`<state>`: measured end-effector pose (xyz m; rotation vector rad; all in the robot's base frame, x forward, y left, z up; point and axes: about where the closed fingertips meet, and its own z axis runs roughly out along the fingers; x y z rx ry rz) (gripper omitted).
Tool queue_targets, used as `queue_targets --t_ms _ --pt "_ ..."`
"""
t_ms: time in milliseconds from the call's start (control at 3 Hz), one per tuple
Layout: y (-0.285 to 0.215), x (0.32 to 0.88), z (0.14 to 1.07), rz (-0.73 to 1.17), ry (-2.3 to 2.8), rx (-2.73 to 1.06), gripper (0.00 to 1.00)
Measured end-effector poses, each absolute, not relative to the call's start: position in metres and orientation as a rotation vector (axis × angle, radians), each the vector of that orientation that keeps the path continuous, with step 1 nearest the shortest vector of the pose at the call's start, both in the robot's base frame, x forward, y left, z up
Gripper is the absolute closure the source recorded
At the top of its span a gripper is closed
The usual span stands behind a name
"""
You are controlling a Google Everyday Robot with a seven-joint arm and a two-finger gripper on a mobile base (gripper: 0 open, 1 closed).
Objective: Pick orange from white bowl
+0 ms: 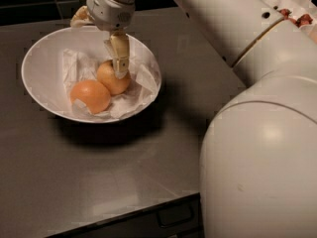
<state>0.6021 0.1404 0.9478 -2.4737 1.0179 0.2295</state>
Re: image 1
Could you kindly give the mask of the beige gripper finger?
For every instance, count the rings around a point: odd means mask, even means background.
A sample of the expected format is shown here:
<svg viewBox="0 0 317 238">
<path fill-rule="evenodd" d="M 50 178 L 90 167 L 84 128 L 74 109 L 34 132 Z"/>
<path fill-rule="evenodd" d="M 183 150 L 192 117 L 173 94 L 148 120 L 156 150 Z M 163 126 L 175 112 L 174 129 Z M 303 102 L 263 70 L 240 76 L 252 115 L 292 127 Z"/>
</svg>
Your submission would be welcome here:
<svg viewBox="0 0 317 238">
<path fill-rule="evenodd" d="M 91 17 L 88 8 L 86 6 L 81 6 L 70 20 L 71 28 L 80 28 L 86 25 L 93 25 L 94 20 Z"/>
<path fill-rule="evenodd" d="M 130 42 L 128 35 L 123 30 L 113 31 L 104 44 L 112 59 L 115 76 L 122 79 L 128 73 L 130 62 Z"/>
</svg>

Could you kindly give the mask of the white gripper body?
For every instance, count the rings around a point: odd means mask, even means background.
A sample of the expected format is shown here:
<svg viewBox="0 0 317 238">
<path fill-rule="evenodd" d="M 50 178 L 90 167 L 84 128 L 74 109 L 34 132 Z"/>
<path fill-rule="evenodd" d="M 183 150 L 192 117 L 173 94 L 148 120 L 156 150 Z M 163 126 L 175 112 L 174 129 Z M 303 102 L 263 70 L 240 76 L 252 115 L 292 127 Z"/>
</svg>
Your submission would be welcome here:
<svg viewBox="0 0 317 238">
<path fill-rule="evenodd" d="M 86 0 L 89 16 L 102 31 L 124 29 L 131 23 L 135 0 Z"/>
</svg>

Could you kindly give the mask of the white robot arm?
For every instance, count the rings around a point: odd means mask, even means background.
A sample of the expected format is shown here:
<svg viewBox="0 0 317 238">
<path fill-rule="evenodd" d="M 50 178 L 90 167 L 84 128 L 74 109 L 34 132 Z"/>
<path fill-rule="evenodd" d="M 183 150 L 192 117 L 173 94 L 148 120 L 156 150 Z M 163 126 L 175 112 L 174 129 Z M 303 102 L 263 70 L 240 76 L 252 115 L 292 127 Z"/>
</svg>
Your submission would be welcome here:
<svg viewBox="0 0 317 238">
<path fill-rule="evenodd" d="M 308 0 L 173 0 L 247 88 L 200 155 L 206 238 L 317 238 L 317 46 L 281 9 Z"/>
</svg>

